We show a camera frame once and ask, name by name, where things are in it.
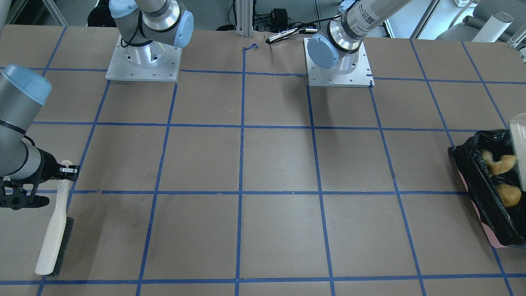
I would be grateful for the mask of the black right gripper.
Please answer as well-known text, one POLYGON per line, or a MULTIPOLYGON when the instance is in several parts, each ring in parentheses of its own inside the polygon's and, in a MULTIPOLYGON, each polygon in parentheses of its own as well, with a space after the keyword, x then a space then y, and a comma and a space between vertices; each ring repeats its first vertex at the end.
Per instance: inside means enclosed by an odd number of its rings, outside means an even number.
POLYGON ((79 165, 60 165, 52 154, 45 150, 38 150, 38 152, 40 163, 36 172, 25 178, 25 184, 41 184, 48 180, 78 180, 79 165))

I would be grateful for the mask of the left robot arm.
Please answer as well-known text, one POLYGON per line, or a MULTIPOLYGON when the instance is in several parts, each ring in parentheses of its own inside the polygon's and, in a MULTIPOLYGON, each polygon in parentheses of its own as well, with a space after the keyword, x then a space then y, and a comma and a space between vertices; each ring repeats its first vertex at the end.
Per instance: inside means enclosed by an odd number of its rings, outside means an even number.
POLYGON ((336 67, 345 57, 359 51, 363 38, 374 28, 409 3, 409 0, 343 1, 340 14, 308 40, 308 56, 323 69, 336 67))

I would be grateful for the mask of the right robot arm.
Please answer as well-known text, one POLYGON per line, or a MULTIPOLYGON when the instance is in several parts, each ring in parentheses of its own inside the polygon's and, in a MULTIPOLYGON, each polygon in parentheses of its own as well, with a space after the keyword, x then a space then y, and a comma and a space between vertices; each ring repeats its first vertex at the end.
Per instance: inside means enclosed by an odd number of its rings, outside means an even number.
MULTIPOLYGON (((120 30, 106 78, 116 81, 176 81, 182 49, 195 28, 192 12, 176 0, 111 0, 109 11, 120 30)), ((1 182, 34 186, 47 180, 78 178, 79 167, 23 141, 45 105, 51 83, 21 65, 1 73, 1 182)))

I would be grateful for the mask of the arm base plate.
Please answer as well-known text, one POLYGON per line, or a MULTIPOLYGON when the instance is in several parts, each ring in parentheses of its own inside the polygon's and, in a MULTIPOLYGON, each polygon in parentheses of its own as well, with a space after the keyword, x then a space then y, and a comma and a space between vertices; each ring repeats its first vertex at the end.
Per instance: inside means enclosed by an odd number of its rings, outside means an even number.
POLYGON ((143 47, 127 46, 119 36, 107 69, 106 79, 126 82, 170 82, 178 80, 182 49, 152 42, 143 47))
POLYGON ((361 43, 359 51, 352 54, 351 58, 344 57, 335 67, 323 69, 310 58, 307 49, 308 40, 310 38, 304 38, 305 60, 310 86, 369 88, 375 85, 364 43, 361 43))

